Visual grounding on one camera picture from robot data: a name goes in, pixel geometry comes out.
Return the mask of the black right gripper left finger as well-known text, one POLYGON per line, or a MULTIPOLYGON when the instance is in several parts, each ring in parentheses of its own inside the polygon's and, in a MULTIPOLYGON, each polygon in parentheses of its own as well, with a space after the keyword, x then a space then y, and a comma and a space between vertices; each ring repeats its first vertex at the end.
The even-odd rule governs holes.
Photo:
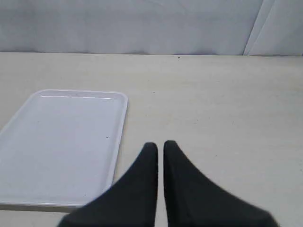
POLYGON ((158 193, 158 149, 145 143, 140 154, 105 193, 65 215, 61 227, 152 227, 158 193))

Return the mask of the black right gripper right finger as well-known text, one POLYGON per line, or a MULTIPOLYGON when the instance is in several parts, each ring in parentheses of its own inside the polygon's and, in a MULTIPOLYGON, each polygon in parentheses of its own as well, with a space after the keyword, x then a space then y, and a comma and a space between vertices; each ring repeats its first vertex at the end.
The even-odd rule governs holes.
POLYGON ((163 147, 163 182, 170 227, 277 227, 272 215, 222 189, 187 158, 177 142, 163 147))

